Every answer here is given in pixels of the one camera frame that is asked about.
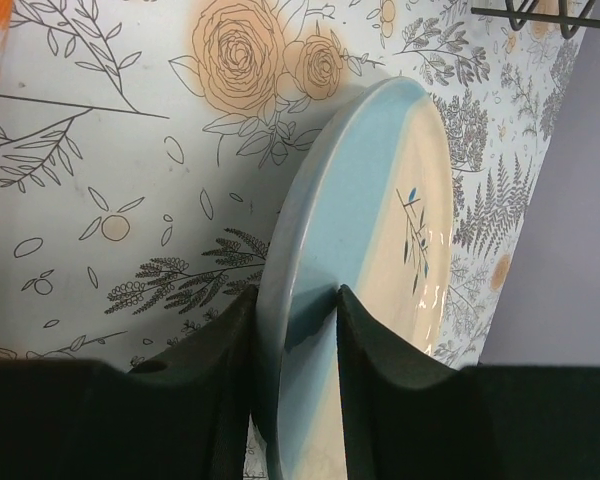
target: printed paper backdrop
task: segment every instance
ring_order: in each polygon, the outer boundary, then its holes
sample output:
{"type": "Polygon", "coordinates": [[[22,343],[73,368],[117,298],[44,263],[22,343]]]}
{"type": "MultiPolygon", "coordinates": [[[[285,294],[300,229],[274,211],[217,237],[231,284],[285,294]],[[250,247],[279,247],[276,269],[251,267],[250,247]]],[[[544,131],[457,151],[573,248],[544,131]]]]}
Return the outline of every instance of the printed paper backdrop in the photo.
{"type": "MultiPolygon", "coordinates": [[[[466,0],[15,0],[10,26],[0,358],[128,369],[213,321],[259,282],[322,126],[404,75],[431,93],[451,150],[435,357],[477,360],[582,33],[512,32],[466,0]]],[[[247,478],[265,478],[260,460],[250,439],[247,478]]]]}

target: black wire rack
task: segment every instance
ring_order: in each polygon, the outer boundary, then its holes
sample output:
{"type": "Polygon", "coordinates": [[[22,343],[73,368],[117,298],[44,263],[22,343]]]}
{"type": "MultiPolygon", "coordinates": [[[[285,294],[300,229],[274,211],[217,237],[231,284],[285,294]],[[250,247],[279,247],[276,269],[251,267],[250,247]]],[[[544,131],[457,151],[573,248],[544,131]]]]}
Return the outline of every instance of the black wire rack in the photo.
{"type": "Polygon", "coordinates": [[[516,9],[513,5],[513,0],[504,0],[506,10],[472,7],[471,13],[508,18],[511,28],[515,31],[524,27],[524,24],[529,20],[556,23],[560,25],[560,33],[567,40],[572,38],[580,27],[600,28],[600,20],[588,18],[596,0],[589,0],[578,16],[569,15],[567,0],[558,0],[558,15],[534,13],[539,3],[540,0],[523,0],[520,7],[516,9]]]}

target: gray wall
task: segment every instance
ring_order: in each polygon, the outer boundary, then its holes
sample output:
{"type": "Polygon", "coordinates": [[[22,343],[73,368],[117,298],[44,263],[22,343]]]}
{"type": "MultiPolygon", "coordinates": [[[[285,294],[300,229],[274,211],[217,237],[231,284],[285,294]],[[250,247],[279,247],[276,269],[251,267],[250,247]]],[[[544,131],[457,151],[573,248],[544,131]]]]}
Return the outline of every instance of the gray wall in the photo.
{"type": "Polygon", "coordinates": [[[585,34],[481,360],[600,364],[600,30],[585,34]]]}

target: plate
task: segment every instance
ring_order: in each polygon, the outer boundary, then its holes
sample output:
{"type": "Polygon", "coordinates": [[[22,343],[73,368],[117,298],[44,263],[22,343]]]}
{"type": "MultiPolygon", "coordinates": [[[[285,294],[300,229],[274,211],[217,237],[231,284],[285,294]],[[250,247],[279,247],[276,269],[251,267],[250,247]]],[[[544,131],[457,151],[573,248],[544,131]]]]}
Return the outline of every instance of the plate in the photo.
{"type": "Polygon", "coordinates": [[[254,412],[270,478],[346,479],[335,298],[431,353],[449,281],[447,137],[429,95],[392,78],[340,109],[296,175],[258,297],[254,412]]]}

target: rose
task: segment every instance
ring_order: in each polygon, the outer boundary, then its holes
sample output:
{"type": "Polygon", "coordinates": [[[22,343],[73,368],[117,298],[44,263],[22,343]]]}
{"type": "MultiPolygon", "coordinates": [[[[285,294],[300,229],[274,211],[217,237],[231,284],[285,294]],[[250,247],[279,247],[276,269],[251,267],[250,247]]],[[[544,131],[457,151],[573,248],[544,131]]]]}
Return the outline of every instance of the rose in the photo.
{"type": "Polygon", "coordinates": [[[284,64],[289,73],[278,79],[278,94],[286,100],[298,100],[297,90],[313,100],[332,96],[340,83],[343,63],[331,39],[310,36],[305,42],[295,41],[284,50],[284,64]]]}
{"type": "Polygon", "coordinates": [[[215,0],[192,40],[198,90],[213,107],[251,117],[274,102],[284,38],[267,2],[215,0]]]}

